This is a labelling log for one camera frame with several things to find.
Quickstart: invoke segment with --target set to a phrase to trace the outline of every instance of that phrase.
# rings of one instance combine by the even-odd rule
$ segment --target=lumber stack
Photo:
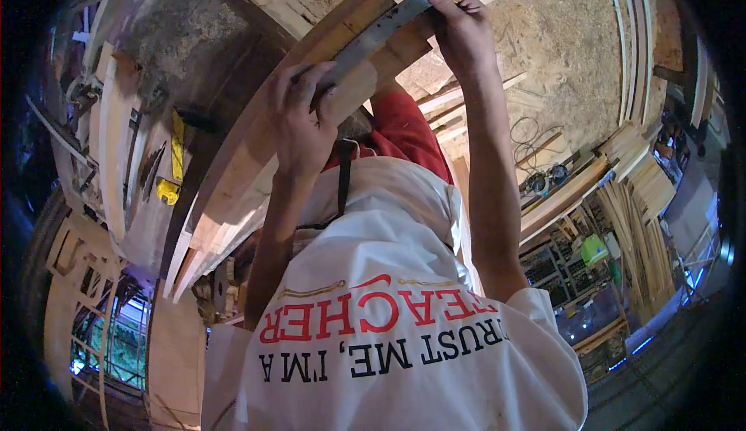
[[[631,122],[625,122],[598,150],[609,160],[619,159],[613,167],[616,181],[621,182],[648,154],[648,142]]]
[[[671,258],[660,225],[657,219],[645,223],[628,184],[609,182],[598,190],[598,197],[619,242],[632,309],[645,324],[674,295]]]
[[[674,184],[649,152],[632,169],[627,181],[640,203],[645,222],[656,221],[676,195]]]

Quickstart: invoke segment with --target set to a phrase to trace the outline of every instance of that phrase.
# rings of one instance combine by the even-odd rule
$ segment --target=person
[[[248,277],[247,330],[210,333],[207,429],[583,426],[580,362],[518,261],[521,210],[485,7],[429,1],[463,89],[472,260],[485,296],[455,256],[461,196],[411,97],[382,87],[371,135],[335,148],[334,89],[309,113],[333,63],[289,68],[272,80],[279,167]]]

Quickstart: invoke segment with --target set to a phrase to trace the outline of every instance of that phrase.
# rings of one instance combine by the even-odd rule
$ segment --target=plywood
[[[135,64],[124,54],[112,55],[101,94],[98,176],[106,223],[116,242],[125,237],[123,186],[129,152],[126,140],[138,75]]]

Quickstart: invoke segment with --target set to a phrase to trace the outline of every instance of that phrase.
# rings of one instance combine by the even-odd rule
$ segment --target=wooden frame
[[[395,0],[344,0],[288,52],[275,72],[297,63],[333,58],[395,3]],[[401,27],[368,61],[339,83],[336,119],[345,119],[369,99],[379,79],[394,78],[428,53],[431,46],[427,38],[432,35],[425,16]],[[267,96],[265,82],[236,121],[202,180],[179,238],[179,250],[184,257],[191,255],[190,264],[182,264],[178,252],[174,252],[169,263],[164,293],[173,293],[174,301],[203,271],[219,263],[237,236],[246,231],[271,189],[276,165],[271,162],[275,148],[268,128]],[[184,248],[187,240],[194,253]]]
[[[106,429],[109,429],[104,368],[107,333],[119,275],[124,266],[124,262],[108,246],[108,241],[107,232],[88,218],[76,214],[65,218],[47,256],[46,267],[52,278],[44,323],[44,357],[49,365],[51,379],[68,400],[72,399],[70,379],[97,393],[101,419]],[[87,291],[82,292],[88,268],[92,268],[94,274],[100,275],[101,279],[98,283],[93,283],[92,278]],[[111,282],[111,287],[106,308],[101,312],[96,306],[103,295],[106,280]],[[87,308],[104,319],[101,347],[98,351],[72,335],[75,314],[82,308]],[[77,342],[98,358],[98,388],[71,374],[70,342]]]

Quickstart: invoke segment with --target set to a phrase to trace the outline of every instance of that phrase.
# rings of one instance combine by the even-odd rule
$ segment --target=lanyard
[[[317,231],[323,231],[329,226],[335,219],[342,217],[345,214],[345,206],[347,206],[347,196],[350,193],[350,169],[352,166],[352,151],[355,145],[349,141],[337,140],[334,143],[333,151],[337,153],[340,158],[340,183],[337,187],[336,196],[336,215],[324,222],[323,224],[308,224],[298,226],[296,229],[315,229]]]

